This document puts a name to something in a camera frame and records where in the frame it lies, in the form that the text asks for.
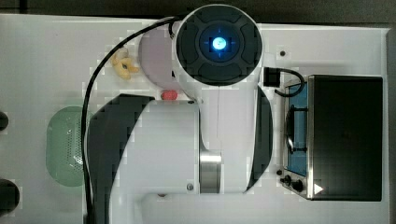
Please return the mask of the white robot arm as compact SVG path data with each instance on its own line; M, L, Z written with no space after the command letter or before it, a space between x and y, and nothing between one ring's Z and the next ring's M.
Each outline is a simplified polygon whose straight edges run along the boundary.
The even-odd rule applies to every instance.
M121 94L90 120L91 224L143 224L149 195L245 193L269 165L257 23L236 7L199 7L177 27L171 62L185 99Z

